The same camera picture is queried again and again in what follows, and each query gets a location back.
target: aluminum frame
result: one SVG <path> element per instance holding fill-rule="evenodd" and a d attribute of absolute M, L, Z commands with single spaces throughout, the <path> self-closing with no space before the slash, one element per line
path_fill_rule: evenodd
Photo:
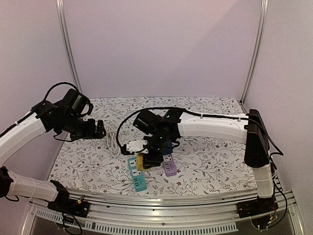
<path fill-rule="evenodd" d="M 253 79 L 254 71 L 257 65 L 258 57 L 259 57 L 259 52 L 261 48 L 261 43 L 262 43 L 262 38 L 263 38 L 263 33 L 265 29 L 265 23 L 266 23 L 266 16 L 268 13 L 268 0 L 262 0 L 261 3 L 261 13 L 260 13 L 260 19 L 259 19 L 259 26 L 258 26 L 258 33 L 257 37 L 255 40 L 255 45 L 253 49 L 253 55 L 250 63 L 250 67 L 248 70 L 248 75 L 246 78 L 246 82 L 244 85 L 244 90 L 241 95 L 239 103 L 241 103 L 243 106 L 246 103 L 246 99 L 250 90 L 251 82 Z"/>
<path fill-rule="evenodd" d="M 62 38 L 64 42 L 65 52 L 67 54 L 67 60 L 68 60 L 70 72 L 72 74 L 72 78 L 73 78 L 73 82 L 75 86 L 78 88 L 79 92 L 82 93 L 83 91 L 82 91 L 82 87 L 78 78 L 74 56 L 73 56 L 72 48 L 71 48 L 70 41 L 69 41 L 63 0 L 56 0 L 56 4 L 57 4 L 57 12 L 58 12 L 58 17 L 59 17 L 59 22 L 60 22 L 60 28 L 61 28 Z"/>
<path fill-rule="evenodd" d="M 288 199 L 293 229 L 297 235 L 305 235 L 299 209 L 292 191 L 286 191 L 285 195 Z M 172 204 L 177 201 L 174 197 L 164 205 L 156 205 L 153 201 L 141 205 L 132 205 L 87 195 L 86 199 L 91 203 L 89 214 L 86 219 L 78 219 L 84 229 L 100 233 L 106 227 L 110 227 L 111 231 L 112 229 L 114 231 L 132 229 L 136 231 L 159 231 L 160 233 L 165 231 L 168 233 L 177 230 L 217 228 L 225 224 L 250 219 L 249 217 L 239 218 L 236 204 L 256 198 L 256 192 L 253 192 L 251 196 L 247 196 L 246 192 L 221 193 L 219 196 L 218 199 L 216 196 L 205 195 L 200 197 L 202 204 L 178 206 Z M 276 200 L 279 205 L 278 211 L 283 211 L 285 209 L 285 200 L 278 191 L 276 192 Z M 60 213 L 47 209 L 47 202 L 34 200 L 30 202 L 30 205 L 32 207 L 30 212 L 32 216 L 28 217 L 28 224 L 32 224 L 33 216 L 60 223 Z M 29 232 L 30 229 L 24 229 L 22 234 L 28 235 Z"/>

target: white enclosure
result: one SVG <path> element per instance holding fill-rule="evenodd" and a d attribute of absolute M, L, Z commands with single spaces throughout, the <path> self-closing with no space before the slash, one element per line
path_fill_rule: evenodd
<path fill-rule="evenodd" d="M 278 175 L 284 189 L 293 190 L 310 234 L 313 4 L 270 1 L 261 40 L 267 2 L 5 0 L 0 8 L 0 133 L 60 81 L 74 82 L 89 98 L 235 98 L 260 111 L 285 153 L 276 158 Z M 248 95 L 242 95 L 244 88 Z M 56 90 L 49 99 L 61 99 L 66 90 Z M 47 134 L 5 165 L 45 180 L 60 147 Z M 26 199 L 19 204 L 0 199 L 1 211 L 7 211 L 0 217 L 0 234 L 21 231 L 26 204 Z"/>

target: purple power strip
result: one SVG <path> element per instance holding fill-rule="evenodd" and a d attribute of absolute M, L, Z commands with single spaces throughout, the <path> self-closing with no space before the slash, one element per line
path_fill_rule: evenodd
<path fill-rule="evenodd" d="M 163 156 L 163 167 L 165 170 L 165 175 L 167 177 L 173 176 L 177 174 L 177 168 L 175 162 L 172 158 L 172 154 L 164 155 Z"/>

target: gray wall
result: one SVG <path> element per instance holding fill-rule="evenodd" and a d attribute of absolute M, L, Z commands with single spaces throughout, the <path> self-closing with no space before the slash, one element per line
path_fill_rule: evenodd
<path fill-rule="evenodd" d="M 313 1 L 269 1 L 265 34 L 247 107 L 259 109 L 279 176 L 313 234 Z"/>
<path fill-rule="evenodd" d="M 55 1 L 5 0 L 0 7 L 0 132 L 42 100 L 47 89 L 71 81 Z M 66 88 L 51 93 L 56 101 Z M 45 180 L 60 143 L 50 134 L 35 139 L 5 166 L 16 173 Z M 27 200 L 0 199 L 0 234 L 16 235 Z"/>
<path fill-rule="evenodd" d="M 67 0 L 90 97 L 241 95 L 261 1 Z"/>

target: metal rail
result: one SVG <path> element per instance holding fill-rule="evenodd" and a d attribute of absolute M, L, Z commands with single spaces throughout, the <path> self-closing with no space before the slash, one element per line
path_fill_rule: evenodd
<path fill-rule="evenodd" d="M 255 68 L 256 68 L 257 60 L 258 60 L 258 57 L 259 57 L 262 37 L 263 37 L 265 23 L 266 23 L 267 12 L 268 12 L 268 0 L 262 0 L 260 20 L 259 20 L 259 26 L 258 26 L 258 33 L 257 33 L 257 37 L 256 37 L 256 40 L 255 40 L 253 55 L 252 55 L 252 59 L 251 59 L 251 63 L 250 63 L 249 71 L 248 71 L 248 75 L 247 75 L 247 78 L 246 78 L 244 90 L 243 90 L 243 93 L 242 93 L 241 99 L 240 99 L 240 103 L 243 106 L 245 105 L 245 102 L 246 102 L 246 99 L 247 99 L 247 96 L 248 96 L 248 93 L 249 93 L 249 89 L 250 89 L 251 82 L 252 82 L 252 79 L 253 79 L 253 75 L 254 75 L 254 71 L 255 71 Z"/>
<path fill-rule="evenodd" d="M 70 41 L 69 41 L 63 0 L 56 0 L 56 4 L 57 4 L 57 11 L 58 11 L 58 16 L 59 16 L 60 28 L 61 28 L 61 33 L 62 33 L 65 51 L 67 54 L 67 60 L 68 60 L 70 72 L 72 74 L 72 78 L 73 78 L 73 82 L 74 82 L 75 86 L 78 88 L 79 92 L 82 93 L 82 87 L 81 87 L 81 84 L 80 84 L 80 81 L 78 78 L 76 65 L 75 65 L 75 61 L 74 61 L 74 57 L 73 57 L 73 52 L 72 52 L 72 48 L 71 48 Z"/>

